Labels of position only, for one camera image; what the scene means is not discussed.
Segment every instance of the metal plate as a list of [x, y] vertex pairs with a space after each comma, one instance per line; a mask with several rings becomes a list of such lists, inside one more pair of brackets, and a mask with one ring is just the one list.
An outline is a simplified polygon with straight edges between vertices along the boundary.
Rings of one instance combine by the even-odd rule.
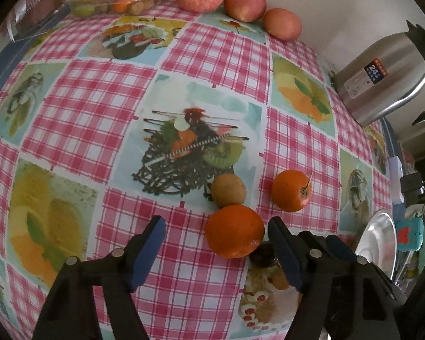
[[357, 255], [376, 264], [392, 279], [397, 256], [397, 234], [388, 211], [377, 211], [368, 222], [357, 248]]

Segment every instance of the bolt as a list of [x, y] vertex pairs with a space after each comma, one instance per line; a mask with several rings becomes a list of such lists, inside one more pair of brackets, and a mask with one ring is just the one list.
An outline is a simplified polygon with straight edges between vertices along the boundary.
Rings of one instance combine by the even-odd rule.
[[77, 263], [78, 258], [71, 256], [66, 260], [67, 265], [75, 265]]
[[313, 258], [320, 258], [323, 255], [319, 249], [311, 249], [309, 253]]
[[125, 254], [125, 250], [123, 248], [115, 248], [112, 251], [112, 256], [115, 258], [121, 257], [123, 254]]
[[368, 263], [367, 259], [364, 256], [357, 256], [356, 261], [361, 265], [366, 265]]

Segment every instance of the clear plastic container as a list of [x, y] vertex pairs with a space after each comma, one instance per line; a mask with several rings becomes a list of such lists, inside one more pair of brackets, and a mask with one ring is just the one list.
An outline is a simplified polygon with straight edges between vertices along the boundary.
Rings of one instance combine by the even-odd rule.
[[98, 14], [140, 15], [163, 0], [67, 0], [71, 13], [78, 18]]

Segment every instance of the sticker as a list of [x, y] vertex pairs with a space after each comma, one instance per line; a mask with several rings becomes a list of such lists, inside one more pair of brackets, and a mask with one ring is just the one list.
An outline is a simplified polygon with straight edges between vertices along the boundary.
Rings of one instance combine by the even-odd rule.
[[378, 59], [359, 70], [345, 82], [345, 88], [351, 98], [356, 98], [376, 83], [387, 77], [388, 72]]

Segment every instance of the wall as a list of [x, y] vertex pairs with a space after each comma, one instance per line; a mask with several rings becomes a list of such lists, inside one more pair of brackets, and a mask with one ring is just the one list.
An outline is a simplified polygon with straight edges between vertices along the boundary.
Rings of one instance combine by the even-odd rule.
[[[268, 8], [295, 12], [304, 27], [301, 40], [338, 68], [389, 34], [407, 31], [406, 20], [425, 28], [425, 15], [413, 0], [267, 0]], [[395, 133], [418, 131], [411, 123], [425, 110], [425, 88], [408, 105], [390, 114]]]

